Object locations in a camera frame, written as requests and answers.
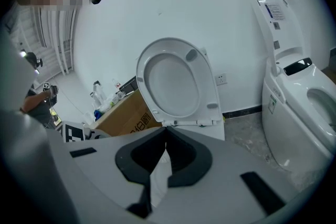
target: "cardboard box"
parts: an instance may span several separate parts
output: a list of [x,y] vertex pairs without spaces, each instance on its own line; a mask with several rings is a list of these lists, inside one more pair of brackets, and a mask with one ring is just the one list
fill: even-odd
[[90,125],[91,129],[99,129],[111,136],[130,134],[152,127],[161,127],[139,90],[119,101],[99,120]]

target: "gray tile floor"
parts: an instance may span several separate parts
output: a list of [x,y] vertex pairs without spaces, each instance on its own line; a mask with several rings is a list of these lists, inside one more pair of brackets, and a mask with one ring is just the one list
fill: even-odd
[[252,155],[263,159],[273,169],[284,173],[298,191],[302,191],[308,186],[320,181],[325,173],[324,170],[302,174],[282,169],[272,156],[262,126],[261,112],[228,119],[224,125],[225,140],[243,147]]

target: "white wall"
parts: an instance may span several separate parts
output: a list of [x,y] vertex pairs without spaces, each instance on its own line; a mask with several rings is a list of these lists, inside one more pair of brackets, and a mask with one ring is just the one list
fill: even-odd
[[[93,99],[90,97],[90,92],[84,87],[75,72],[70,71],[70,74],[66,76],[61,73],[49,82],[59,88],[54,109],[63,121],[81,123],[83,122],[82,114],[87,111],[93,113],[91,105]],[[43,86],[39,87],[37,91],[40,92],[42,89]]]
[[[312,58],[328,63],[335,36],[331,18],[318,0],[307,5]],[[74,65],[87,89],[99,80],[121,83],[135,75],[136,57],[162,37],[185,39],[205,47],[214,74],[227,73],[219,87],[223,112],[261,104],[266,48],[252,8],[246,0],[102,0],[83,6],[74,37]]]

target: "electrical outlet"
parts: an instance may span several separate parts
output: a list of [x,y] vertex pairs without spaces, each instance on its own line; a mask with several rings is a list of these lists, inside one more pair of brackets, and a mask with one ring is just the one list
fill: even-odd
[[227,81],[226,81],[226,74],[225,73],[217,75],[215,77],[215,79],[216,79],[217,86],[227,83]]

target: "white toilet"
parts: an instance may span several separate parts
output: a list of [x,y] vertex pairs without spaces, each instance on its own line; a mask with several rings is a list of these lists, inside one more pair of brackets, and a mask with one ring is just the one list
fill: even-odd
[[[198,48],[177,38],[159,39],[142,51],[136,75],[139,90],[156,121],[225,139],[214,75],[208,58]],[[165,151],[151,174],[153,208],[165,196],[171,175]]]
[[262,124],[277,163],[293,172],[321,169],[336,151],[336,85],[309,58],[294,0],[250,0],[268,59]]

